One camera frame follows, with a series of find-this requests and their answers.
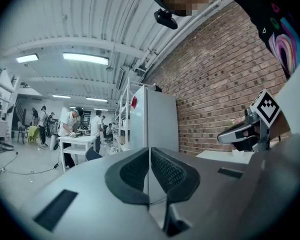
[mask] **white refrigerator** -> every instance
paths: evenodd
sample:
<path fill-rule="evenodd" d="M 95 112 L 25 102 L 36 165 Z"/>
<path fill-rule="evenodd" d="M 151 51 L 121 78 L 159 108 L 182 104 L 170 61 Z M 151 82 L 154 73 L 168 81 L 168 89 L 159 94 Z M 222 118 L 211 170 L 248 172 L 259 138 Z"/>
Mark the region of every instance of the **white refrigerator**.
<path fill-rule="evenodd" d="M 166 148 L 178 152 L 178 118 L 176 99 L 162 92 L 142 86 L 134 95 L 135 108 L 130 110 L 130 149 L 151 147 Z M 144 192 L 150 202 L 166 196 L 151 170 L 144 182 Z"/>

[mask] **chair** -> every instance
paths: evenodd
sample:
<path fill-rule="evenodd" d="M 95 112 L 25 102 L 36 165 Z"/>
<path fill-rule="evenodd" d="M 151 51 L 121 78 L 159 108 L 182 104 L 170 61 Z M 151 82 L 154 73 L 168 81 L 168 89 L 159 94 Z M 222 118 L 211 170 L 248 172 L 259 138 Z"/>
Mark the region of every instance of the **chair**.
<path fill-rule="evenodd" d="M 94 159 L 99 159 L 102 158 L 102 155 L 94 151 L 94 147 L 90 147 L 88 151 L 85 153 L 85 160 L 86 161 L 91 161 Z"/>
<path fill-rule="evenodd" d="M 28 131 L 28 142 L 36 143 L 39 134 L 40 134 L 40 129 L 37 126 L 30 126 Z"/>
<path fill-rule="evenodd" d="M 29 129 L 27 127 L 25 127 L 20 121 L 18 121 L 18 141 L 17 142 L 19 143 L 19 136 L 21 134 L 22 143 L 25 144 L 24 137 L 26 134 L 27 139 L 29 139 L 28 132 L 29 132 Z"/>

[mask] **camera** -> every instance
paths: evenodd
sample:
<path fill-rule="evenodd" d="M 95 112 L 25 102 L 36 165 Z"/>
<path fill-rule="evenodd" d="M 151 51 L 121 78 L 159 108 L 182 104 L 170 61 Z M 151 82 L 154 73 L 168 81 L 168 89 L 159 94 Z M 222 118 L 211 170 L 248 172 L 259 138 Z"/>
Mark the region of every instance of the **camera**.
<path fill-rule="evenodd" d="M 168 27 L 169 29 L 176 30 L 178 28 L 178 24 L 175 19 L 172 18 L 172 13 L 168 10 L 159 9 L 154 13 L 154 18 L 157 23 Z"/>

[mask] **black shirt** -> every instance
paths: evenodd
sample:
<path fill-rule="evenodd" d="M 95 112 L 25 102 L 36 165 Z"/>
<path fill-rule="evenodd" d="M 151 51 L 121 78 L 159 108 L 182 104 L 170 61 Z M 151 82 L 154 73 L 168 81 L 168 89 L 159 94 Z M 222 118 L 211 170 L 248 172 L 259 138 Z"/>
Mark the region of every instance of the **black shirt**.
<path fill-rule="evenodd" d="M 39 118 L 38 111 L 34 110 L 33 111 L 33 116 L 34 116 L 34 118 Z"/>
<path fill-rule="evenodd" d="M 48 116 L 48 119 L 47 119 L 47 122 L 48 122 L 48 123 L 51 123 L 51 121 L 52 121 L 52 115 L 49 115 L 49 116 Z"/>
<path fill-rule="evenodd" d="M 300 63 L 300 0 L 235 1 L 249 15 L 289 79 Z"/>

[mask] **white ceiling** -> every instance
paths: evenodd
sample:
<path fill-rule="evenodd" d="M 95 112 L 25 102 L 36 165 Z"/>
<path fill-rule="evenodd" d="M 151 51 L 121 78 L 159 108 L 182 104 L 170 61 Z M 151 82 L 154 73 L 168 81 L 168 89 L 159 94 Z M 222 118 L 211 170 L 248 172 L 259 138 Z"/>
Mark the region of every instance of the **white ceiling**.
<path fill-rule="evenodd" d="M 158 9 L 153 0 L 14 0 L 0 21 L 0 66 L 43 96 L 69 95 L 81 105 L 91 103 L 85 97 L 103 98 L 109 100 L 105 107 L 114 108 L 121 94 L 116 89 L 120 68 L 124 78 L 140 79 L 130 70 L 166 28 L 154 19 Z M 108 57 L 114 70 L 64 60 L 63 52 Z M 15 60 L 30 54 L 39 60 Z"/>

